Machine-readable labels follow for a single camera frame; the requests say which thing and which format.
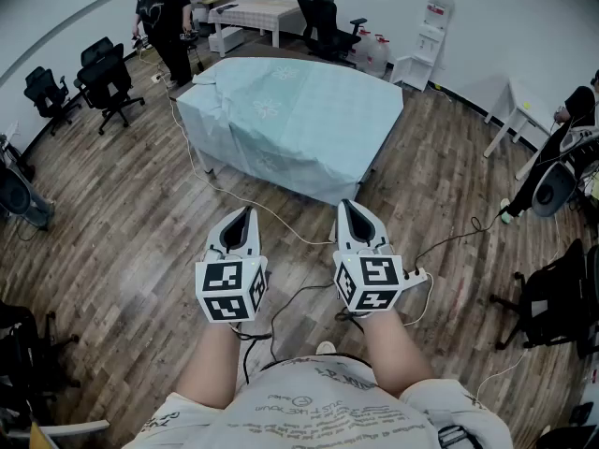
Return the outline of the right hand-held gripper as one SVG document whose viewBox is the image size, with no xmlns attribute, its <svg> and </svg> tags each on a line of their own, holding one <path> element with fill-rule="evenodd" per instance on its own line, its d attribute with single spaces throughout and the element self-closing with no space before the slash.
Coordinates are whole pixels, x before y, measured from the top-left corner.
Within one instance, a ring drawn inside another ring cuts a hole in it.
<svg viewBox="0 0 599 449">
<path fill-rule="evenodd" d="M 389 243 L 383 222 L 354 200 L 344 199 L 337 209 L 337 240 L 342 247 L 357 243 L 378 247 Z M 402 258 L 379 253 L 333 254 L 334 284 L 352 313 L 388 311 L 403 290 Z"/>
</svg>

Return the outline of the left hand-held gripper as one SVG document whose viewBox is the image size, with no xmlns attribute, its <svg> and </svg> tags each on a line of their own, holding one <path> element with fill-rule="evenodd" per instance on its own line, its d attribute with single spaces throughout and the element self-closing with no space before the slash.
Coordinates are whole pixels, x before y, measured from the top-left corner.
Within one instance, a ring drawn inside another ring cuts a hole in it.
<svg viewBox="0 0 599 449">
<path fill-rule="evenodd" d="M 268 259 L 263 255 L 222 258 L 215 251 L 258 254 L 259 247 L 257 211 L 252 207 L 229 213 L 210 231 L 210 256 L 196 263 L 196 297 L 210 323 L 255 320 L 268 290 Z"/>
</svg>

